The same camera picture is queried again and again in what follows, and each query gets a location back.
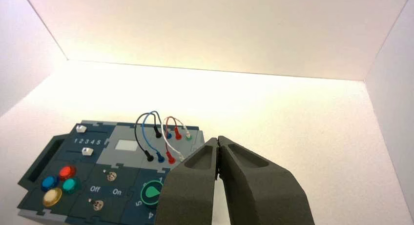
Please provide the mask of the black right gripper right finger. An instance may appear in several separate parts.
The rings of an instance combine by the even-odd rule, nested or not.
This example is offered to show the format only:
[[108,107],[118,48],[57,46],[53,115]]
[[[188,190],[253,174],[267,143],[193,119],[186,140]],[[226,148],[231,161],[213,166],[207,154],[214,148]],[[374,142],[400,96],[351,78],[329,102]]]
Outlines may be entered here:
[[219,136],[219,176],[232,225],[312,225],[309,201],[293,174]]

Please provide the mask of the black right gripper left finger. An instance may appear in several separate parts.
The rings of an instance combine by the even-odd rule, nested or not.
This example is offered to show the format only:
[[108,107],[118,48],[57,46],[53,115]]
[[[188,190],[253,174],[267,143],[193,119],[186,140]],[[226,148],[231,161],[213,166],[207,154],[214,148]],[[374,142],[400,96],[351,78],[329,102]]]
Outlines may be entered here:
[[210,138],[172,169],[162,188],[155,224],[210,225],[219,145]]

